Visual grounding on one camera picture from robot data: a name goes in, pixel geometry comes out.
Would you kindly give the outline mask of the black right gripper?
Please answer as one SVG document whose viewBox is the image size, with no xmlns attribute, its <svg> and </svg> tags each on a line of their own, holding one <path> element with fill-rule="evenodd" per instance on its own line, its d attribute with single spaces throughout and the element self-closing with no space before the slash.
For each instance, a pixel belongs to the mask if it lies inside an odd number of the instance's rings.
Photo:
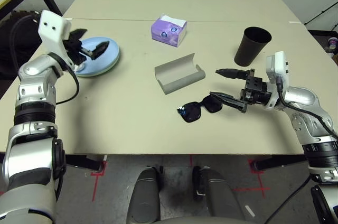
<svg viewBox="0 0 338 224">
<path fill-rule="evenodd" d="M 230 78 L 246 80 L 245 87 L 241 90 L 240 100 L 222 92 L 211 92 L 210 95 L 221 101 L 224 105 L 235 108 L 241 113 L 247 111 L 247 104 L 267 104 L 271 93 L 267 90 L 267 83 L 261 78 L 254 77 L 255 70 L 218 69 L 217 74 Z"/>
</svg>

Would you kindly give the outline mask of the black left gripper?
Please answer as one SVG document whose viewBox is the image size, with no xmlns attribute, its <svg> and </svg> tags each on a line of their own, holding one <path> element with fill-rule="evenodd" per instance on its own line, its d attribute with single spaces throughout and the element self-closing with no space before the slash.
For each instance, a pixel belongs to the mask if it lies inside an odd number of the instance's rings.
<svg viewBox="0 0 338 224">
<path fill-rule="evenodd" d="M 82 47 L 82 42 L 79 40 L 87 32 L 87 29 L 75 29 L 69 33 L 69 39 L 63 40 L 63 45 L 66 49 L 68 57 L 74 64 L 82 64 L 87 57 L 97 59 L 108 48 L 109 41 L 99 43 L 92 51 Z"/>
</svg>

